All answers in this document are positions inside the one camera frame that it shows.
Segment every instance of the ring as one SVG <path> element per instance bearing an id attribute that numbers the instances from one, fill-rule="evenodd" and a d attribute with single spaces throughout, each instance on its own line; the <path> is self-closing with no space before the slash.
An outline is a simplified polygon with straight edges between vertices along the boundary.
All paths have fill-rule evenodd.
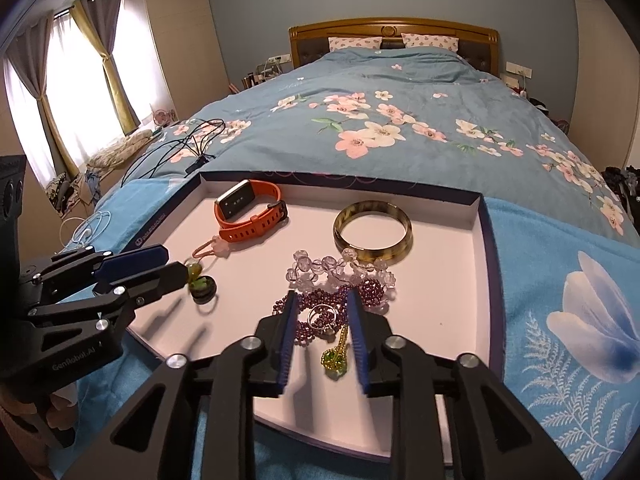
<path id="1" fill-rule="evenodd" d="M 397 244 L 392 245 L 391 247 L 385 247 L 384 249 L 365 249 L 362 247 L 356 247 L 342 238 L 342 230 L 345 225 L 351 222 L 354 218 L 371 212 L 391 216 L 391 218 L 400 222 L 405 231 L 402 240 Z M 340 252 L 346 248 L 355 250 L 358 255 L 358 259 L 361 262 L 373 263 L 380 258 L 382 260 L 390 260 L 393 263 L 398 263 L 411 250 L 411 246 L 414 243 L 414 234 L 411 229 L 411 220 L 409 220 L 407 214 L 398 206 L 389 204 L 388 202 L 382 202 L 381 200 L 364 200 L 362 202 L 351 204 L 338 213 L 338 216 L 334 221 L 334 242 Z"/>
<path id="2" fill-rule="evenodd" d="M 334 315 L 333 318 L 325 316 L 328 311 Z M 338 309 L 333 305 L 324 303 L 317 304 L 309 311 L 309 316 L 306 318 L 306 322 L 309 326 L 318 334 L 332 334 L 335 333 L 335 323 L 338 320 Z M 314 323 L 321 321 L 322 325 L 317 326 Z"/>

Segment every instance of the electrical outlet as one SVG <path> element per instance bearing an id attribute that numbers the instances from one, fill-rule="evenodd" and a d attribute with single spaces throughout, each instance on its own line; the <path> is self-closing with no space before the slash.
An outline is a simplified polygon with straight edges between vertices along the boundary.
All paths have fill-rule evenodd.
<path id="1" fill-rule="evenodd" d="M 511 63 L 507 61 L 507 72 L 511 72 L 512 74 L 520 74 L 526 77 L 527 79 L 531 79 L 531 69 L 526 66 L 516 65 L 515 63 Z"/>
<path id="2" fill-rule="evenodd" d="M 500 74 L 500 79 L 502 79 L 502 82 L 505 85 L 507 85 L 509 88 L 518 88 L 520 86 L 519 81 L 516 78 L 511 77 L 509 75 Z"/>
<path id="3" fill-rule="evenodd" d="M 291 62 L 291 54 L 281 54 L 269 58 L 269 63 L 289 63 Z"/>

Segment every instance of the curtain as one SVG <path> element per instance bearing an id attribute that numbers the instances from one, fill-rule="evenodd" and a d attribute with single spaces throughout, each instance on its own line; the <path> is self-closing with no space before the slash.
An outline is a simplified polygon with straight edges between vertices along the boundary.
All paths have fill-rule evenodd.
<path id="1" fill-rule="evenodd" d="M 78 167 L 65 148 L 53 119 L 47 97 L 47 52 L 51 36 L 53 13 L 44 16 L 36 25 L 17 36 L 7 48 L 6 56 L 15 68 L 20 81 L 36 99 L 42 127 L 49 144 L 56 173 L 63 171 L 75 178 Z"/>
<path id="2" fill-rule="evenodd" d="M 47 144 L 38 103 L 24 87 L 15 73 L 14 66 L 4 58 L 4 85 L 9 101 L 9 110 L 14 119 L 15 129 L 33 173 L 42 187 L 47 187 L 57 175 L 53 165 L 51 150 Z"/>
<path id="3" fill-rule="evenodd" d="M 118 68 L 113 59 L 116 26 L 121 0 L 76 0 L 70 13 L 78 27 L 102 57 L 104 76 L 124 134 L 130 134 L 138 127 L 136 117 L 122 86 Z"/>
<path id="4" fill-rule="evenodd" d="M 122 85 L 141 121 L 152 115 L 153 105 L 158 100 L 152 69 L 152 60 L 157 60 L 158 54 L 149 24 L 143 19 L 134 6 L 122 0 L 113 47 Z"/>
<path id="5" fill-rule="evenodd" d="M 53 22 L 47 81 L 60 136 L 78 166 L 123 137 L 100 55 L 68 14 Z"/>

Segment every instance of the blue bedspread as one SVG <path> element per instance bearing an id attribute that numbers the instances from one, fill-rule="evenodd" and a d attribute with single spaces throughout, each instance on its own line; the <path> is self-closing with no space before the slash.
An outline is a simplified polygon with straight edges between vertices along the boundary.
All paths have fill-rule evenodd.
<path id="1" fill-rule="evenodd" d="M 500 81 L 435 48 L 334 52 L 196 115 L 215 117 L 226 129 L 208 149 L 216 155 L 208 171 L 354 174 L 489 197 L 507 315 L 505 384 L 586 479 L 604 477 L 640 424 L 640 238 L 597 172 L 547 118 Z M 183 138 L 198 124 L 194 118 L 164 137 Z M 97 249 L 122 250 L 185 182 L 193 153 L 174 152 L 158 178 L 135 176 L 162 150 L 98 205 L 113 221 Z M 79 441 L 52 452 L 57 474 L 151 369 L 129 341 L 123 359 L 80 381 Z M 386 472 L 332 455 L 318 462 L 325 452 L 302 444 L 308 454 L 292 461 L 287 437 L 265 430 L 257 439 L 260 480 Z"/>

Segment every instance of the white fern print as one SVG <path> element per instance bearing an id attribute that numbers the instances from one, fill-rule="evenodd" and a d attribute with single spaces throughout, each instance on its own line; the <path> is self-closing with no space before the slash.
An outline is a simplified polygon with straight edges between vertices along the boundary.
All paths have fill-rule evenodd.
<path id="1" fill-rule="evenodd" d="M 557 409 L 545 416 L 540 424 L 543 428 L 566 428 L 566 431 L 555 438 L 555 442 L 568 456 L 571 463 L 580 470 L 584 480 L 591 480 L 602 467 L 612 459 L 617 459 L 623 449 L 614 446 L 616 431 L 620 418 L 629 408 L 630 403 L 622 404 L 613 410 L 606 426 L 603 416 L 607 405 L 618 394 L 611 390 L 598 396 L 602 381 L 591 374 L 578 381 L 578 376 L 585 370 L 574 361 L 574 358 L 557 342 L 543 332 L 538 321 L 531 312 L 527 316 L 527 353 L 525 357 L 532 364 L 523 372 L 535 371 L 537 377 L 529 381 L 522 391 L 529 388 L 542 388 L 529 409 L 536 406 L 551 406 Z M 633 408 L 625 427 L 626 445 L 633 431 Z"/>

